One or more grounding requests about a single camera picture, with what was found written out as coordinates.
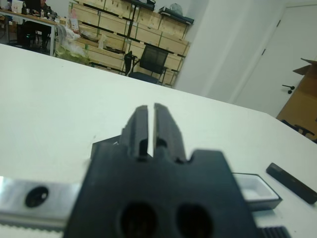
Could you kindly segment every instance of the white tabletop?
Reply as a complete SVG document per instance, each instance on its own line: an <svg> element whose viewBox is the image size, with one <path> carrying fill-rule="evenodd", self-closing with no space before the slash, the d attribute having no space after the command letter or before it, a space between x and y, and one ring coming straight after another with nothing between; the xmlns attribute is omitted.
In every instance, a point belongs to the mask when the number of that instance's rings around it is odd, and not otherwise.
<svg viewBox="0 0 317 238"><path fill-rule="evenodd" d="M254 213L259 226L284 225L293 238L316 237L317 208L265 172L274 162L317 190L317 145L299 133L261 112L5 45L0 45L0 175L80 182L92 143L120 135L140 105L148 105L153 128L154 103L168 106L187 157L195 149L221 150L233 172L259 174L283 198L273 211ZM0 237L61 234L0 226Z"/></svg>

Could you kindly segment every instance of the white wall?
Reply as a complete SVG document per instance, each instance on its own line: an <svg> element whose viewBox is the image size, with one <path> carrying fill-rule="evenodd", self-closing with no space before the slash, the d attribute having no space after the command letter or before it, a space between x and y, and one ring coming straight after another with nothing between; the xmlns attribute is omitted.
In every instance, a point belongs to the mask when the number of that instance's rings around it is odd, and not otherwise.
<svg viewBox="0 0 317 238"><path fill-rule="evenodd" d="M183 15L186 16L191 1L195 0L157 0L155 11L161 7L169 7L172 3L178 3L182 6ZM47 0L46 4L49 5L53 11L57 12L59 16L65 17L68 15L68 2L69 0Z"/></svg>
<svg viewBox="0 0 317 238"><path fill-rule="evenodd" d="M157 0L157 3L155 4L155 11L158 11L163 6L169 7L172 3L177 3L181 5L183 15L187 16L188 8L192 1L195 0Z"/></svg>
<svg viewBox="0 0 317 238"><path fill-rule="evenodd" d="M283 8L283 0L210 0L175 88L229 102Z"/></svg>
<svg viewBox="0 0 317 238"><path fill-rule="evenodd" d="M61 17L68 15L68 0L46 0L46 4Z"/></svg>
<svg viewBox="0 0 317 238"><path fill-rule="evenodd" d="M195 21L186 34L186 40L190 42L194 41L205 15L208 3L209 0L191 1L187 11L187 16L194 19Z"/></svg>

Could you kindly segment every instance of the person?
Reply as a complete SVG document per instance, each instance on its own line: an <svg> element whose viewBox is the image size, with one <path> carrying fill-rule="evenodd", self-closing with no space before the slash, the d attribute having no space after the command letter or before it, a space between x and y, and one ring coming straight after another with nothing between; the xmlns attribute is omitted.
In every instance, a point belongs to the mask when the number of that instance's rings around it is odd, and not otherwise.
<svg viewBox="0 0 317 238"><path fill-rule="evenodd" d="M47 19L48 17L48 13L50 14L50 16L52 17L52 19L55 19L57 17L57 13L54 12L50 6L48 6L46 4L46 0L41 0L41 10L43 10L44 12L44 17L46 17ZM35 34L35 31L41 31L42 33L42 45L41 48L44 51L47 51L47 41L49 38L49 34L51 33L51 27L50 26L46 26L40 23L36 23L33 21L26 21L23 24L22 27L22 32L23 32L23 38L24 38L24 46L25 47L29 47L29 42L26 41L26 36L28 34Z"/></svg>

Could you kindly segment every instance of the bottle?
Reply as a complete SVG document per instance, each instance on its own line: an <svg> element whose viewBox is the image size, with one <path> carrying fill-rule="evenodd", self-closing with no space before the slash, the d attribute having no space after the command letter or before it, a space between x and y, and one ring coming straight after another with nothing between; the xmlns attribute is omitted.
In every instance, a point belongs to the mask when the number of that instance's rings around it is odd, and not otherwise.
<svg viewBox="0 0 317 238"><path fill-rule="evenodd" d="M26 4L23 2L22 14L26 15Z"/></svg>
<svg viewBox="0 0 317 238"><path fill-rule="evenodd" d="M53 18L52 18L51 14L49 12L48 12L48 19L53 21Z"/></svg>

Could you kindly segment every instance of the screw hole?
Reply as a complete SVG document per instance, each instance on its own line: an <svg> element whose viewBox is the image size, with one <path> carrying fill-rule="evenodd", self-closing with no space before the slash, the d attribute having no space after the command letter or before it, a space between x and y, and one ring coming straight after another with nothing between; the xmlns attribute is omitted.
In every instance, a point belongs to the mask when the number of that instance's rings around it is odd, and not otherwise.
<svg viewBox="0 0 317 238"><path fill-rule="evenodd" d="M209 238L212 233L209 215L199 205L180 206L176 215L176 223L185 238Z"/></svg>
<svg viewBox="0 0 317 238"><path fill-rule="evenodd" d="M38 207L45 202L48 196L49 190L46 187L36 187L26 196L25 205L30 208Z"/></svg>
<svg viewBox="0 0 317 238"><path fill-rule="evenodd" d="M145 203L129 205L121 217L121 228L126 238L151 238L156 226L155 212Z"/></svg>

